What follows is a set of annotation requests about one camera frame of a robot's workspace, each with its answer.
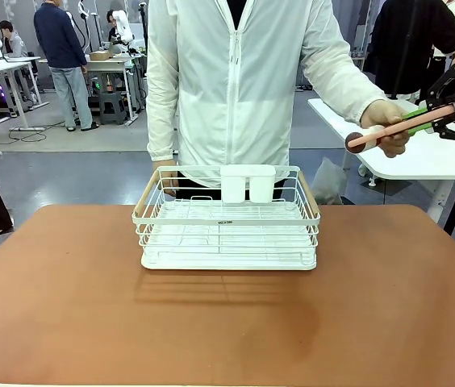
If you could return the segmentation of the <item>person's right hand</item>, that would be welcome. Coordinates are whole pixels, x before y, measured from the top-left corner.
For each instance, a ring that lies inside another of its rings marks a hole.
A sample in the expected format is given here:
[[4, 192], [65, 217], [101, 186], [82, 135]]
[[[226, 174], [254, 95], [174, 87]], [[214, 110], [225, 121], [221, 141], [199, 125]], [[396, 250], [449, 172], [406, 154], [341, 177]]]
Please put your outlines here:
[[161, 169], [159, 185], [160, 189], [171, 197], [176, 196], [176, 190], [178, 188], [176, 162], [174, 160], [163, 160], [154, 163], [154, 169]]

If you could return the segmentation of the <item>person's left hand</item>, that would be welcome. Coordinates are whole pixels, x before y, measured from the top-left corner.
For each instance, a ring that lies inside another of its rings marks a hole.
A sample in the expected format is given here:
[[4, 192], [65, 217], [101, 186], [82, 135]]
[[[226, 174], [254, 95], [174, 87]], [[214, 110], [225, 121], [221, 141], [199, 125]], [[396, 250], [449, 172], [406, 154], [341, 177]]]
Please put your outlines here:
[[[399, 123], [407, 112], [400, 106], [388, 100], [377, 100], [369, 104], [361, 116], [362, 128], [368, 129], [372, 126], [381, 125], [384, 127]], [[385, 156], [394, 158], [406, 150], [406, 144], [410, 136], [407, 131], [384, 137], [378, 145]]]

